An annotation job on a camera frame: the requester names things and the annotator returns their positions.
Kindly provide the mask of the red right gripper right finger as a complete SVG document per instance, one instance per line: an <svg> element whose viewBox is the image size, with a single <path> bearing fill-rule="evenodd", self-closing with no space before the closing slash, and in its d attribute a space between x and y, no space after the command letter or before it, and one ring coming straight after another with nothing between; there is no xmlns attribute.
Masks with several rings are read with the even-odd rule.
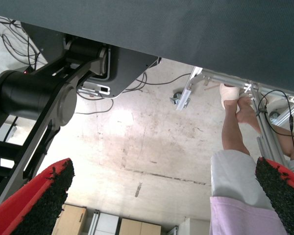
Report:
<svg viewBox="0 0 294 235"><path fill-rule="evenodd" d="M277 162L260 157L256 163L255 175L286 232L294 235L294 172Z"/></svg>

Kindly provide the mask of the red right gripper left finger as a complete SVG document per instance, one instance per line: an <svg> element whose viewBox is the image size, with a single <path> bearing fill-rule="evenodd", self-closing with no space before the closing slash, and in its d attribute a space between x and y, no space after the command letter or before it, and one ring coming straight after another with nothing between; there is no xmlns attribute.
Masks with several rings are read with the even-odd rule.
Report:
<svg viewBox="0 0 294 235"><path fill-rule="evenodd" d="M0 235L50 235L74 177L70 158L53 163L0 205Z"/></svg>

